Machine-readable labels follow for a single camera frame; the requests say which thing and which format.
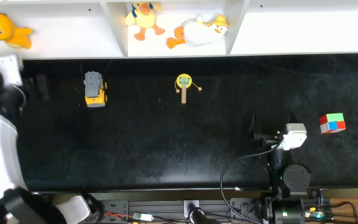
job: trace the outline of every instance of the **yellow toy truck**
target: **yellow toy truck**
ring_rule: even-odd
[[[107,83],[103,81],[99,72],[85,73],[85,102],[90,108],[107,105]]]

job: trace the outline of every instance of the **stuffed duck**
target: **stuffed duck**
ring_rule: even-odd
[[[7,15],[0,13],[0,40],[15,49],[30,49],[31,41],[29,34],[32,29],[17,27]]]
[[[157,17],[154,10],[160,12],[162,10],[161,4],[158,2],[133,2],[132,11],[125,19],[128,26],[136,24],[140,27],[140,32],[135,34],[137,40],[145,40],[146,29],[153,28],[155,35],[161,35],[165,29],[159,28],[155,23]]]
[[[189,46],[202,46],[222,38],[229,24],[226,17],[218,15],[212,23],[204,22],[203,17],[199,16],[197,20],[189,20],[183,26],[175,29],[175,37],[167,39],[167,46],[172,49],[178,44],[187,44]]]

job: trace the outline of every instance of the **blue square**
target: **blue square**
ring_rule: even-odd
[[[338,126],[336,125],[336,122],[328,122],[328,125],[329,125],[329,129],[330,130],[337,130],[338,129]]]

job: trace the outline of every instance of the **black tabletop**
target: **black tabletop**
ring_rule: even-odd
[[[308,137],[293,162],[312,187],[358,187],[358,54],[25,61],[24,78],[50,79],[49,102],[29,97],[17,150],[35,191],[216,188],[223,167],[255,153],[253,110],[265,133],[290,121]],[[103,74],[108,108],[87,108],[84,74]],[[188,73],[187,104],[174,82]],[[319,117],[343,113],[347,129],[321,134]],[[254,157],[234,164],[225,186],[267,189]]]

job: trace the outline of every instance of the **rubik's cube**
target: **rubik's cube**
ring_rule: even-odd
[[[342,113],[326,114],[320,117],[321,133],[336,133],[346,129]]]

